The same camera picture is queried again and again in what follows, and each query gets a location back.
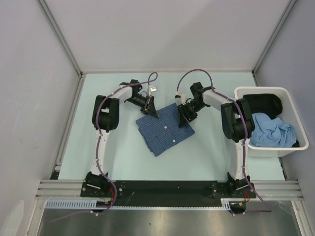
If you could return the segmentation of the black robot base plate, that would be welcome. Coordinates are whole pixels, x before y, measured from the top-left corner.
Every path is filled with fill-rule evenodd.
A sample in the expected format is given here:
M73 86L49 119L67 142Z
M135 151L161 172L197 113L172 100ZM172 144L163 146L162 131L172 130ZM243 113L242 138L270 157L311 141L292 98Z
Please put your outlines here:
M101 199L97 207L207 208L222 206L222 199L246 202L256 198L248 184L243 187L217 181L139 181L118 180L113 187L94 187L83 182L80 196Z

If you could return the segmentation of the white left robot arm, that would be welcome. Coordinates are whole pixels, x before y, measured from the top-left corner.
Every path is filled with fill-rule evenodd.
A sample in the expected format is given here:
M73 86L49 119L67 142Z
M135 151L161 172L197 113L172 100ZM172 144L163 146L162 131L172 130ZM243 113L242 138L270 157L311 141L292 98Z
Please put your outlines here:
M143 96L141 94L143 84L138 80L131 80L129 83L122 82L108 96L98 95L95 99L92 124L96 129L96 150L85 183L88 187L91 187L91 190L97 196L106 195L110 187L109 170L105 167L104 162L108 139L119 125L120 105L124 102L130 102L138 106L142 114L158 118L153 96L153 92L157 91L157 87L150 85L150 82L147 81L148 88L146 95Z

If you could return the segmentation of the blue plaid long sleeve shirt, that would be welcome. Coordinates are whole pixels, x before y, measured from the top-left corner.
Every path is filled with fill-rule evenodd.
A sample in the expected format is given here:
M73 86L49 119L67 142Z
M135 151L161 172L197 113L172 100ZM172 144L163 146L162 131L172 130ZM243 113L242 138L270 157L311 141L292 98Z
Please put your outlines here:
M155 157L195 134L190 125L179 127L176 103L157 111L158 118L146 115L136 120L138 131Z

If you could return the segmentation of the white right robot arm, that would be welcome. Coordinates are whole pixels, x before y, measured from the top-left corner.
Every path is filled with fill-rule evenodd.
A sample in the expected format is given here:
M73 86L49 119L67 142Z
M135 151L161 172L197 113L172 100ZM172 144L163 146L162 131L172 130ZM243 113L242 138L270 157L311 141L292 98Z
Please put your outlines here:
M247 175L247 158L254 121L249 102L244 98L234 100L216 91L214 87L203 87L200 82L192 84L190 91L193 98L187 98L178 91L175 95L181 101L177 106L179 127L195 120L197 113L205 107L213 107L220 112L223 133L235 146L224 190L232 197L239 197L251 187L250 177Z

